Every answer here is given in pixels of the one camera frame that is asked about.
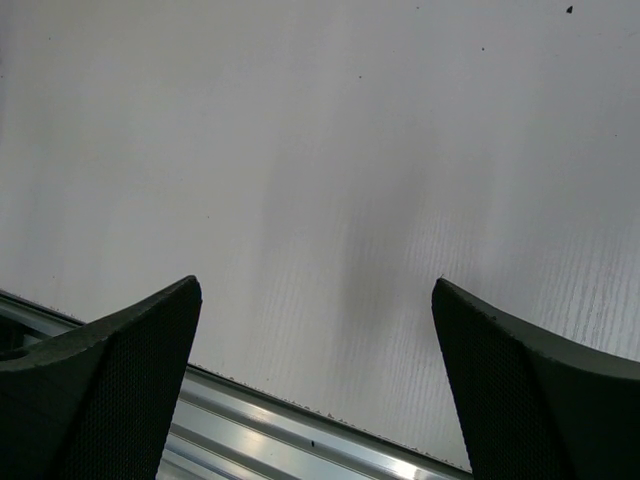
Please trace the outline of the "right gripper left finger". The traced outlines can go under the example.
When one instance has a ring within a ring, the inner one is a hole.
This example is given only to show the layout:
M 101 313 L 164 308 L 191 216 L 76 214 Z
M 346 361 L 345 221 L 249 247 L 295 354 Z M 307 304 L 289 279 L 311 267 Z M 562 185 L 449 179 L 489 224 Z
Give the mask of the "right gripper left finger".
M 201 286 L 187 276 L 91 323 L 2 350 L 2 478 L 155 478 L 201 306 Z

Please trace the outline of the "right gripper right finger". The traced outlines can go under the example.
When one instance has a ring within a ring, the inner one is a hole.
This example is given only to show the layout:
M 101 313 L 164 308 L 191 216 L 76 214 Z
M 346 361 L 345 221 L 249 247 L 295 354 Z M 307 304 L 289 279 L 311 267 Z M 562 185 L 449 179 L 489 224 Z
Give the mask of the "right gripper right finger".
M 639 365 L 440 278 L 432 314 L 476 479 L 636 479 Z

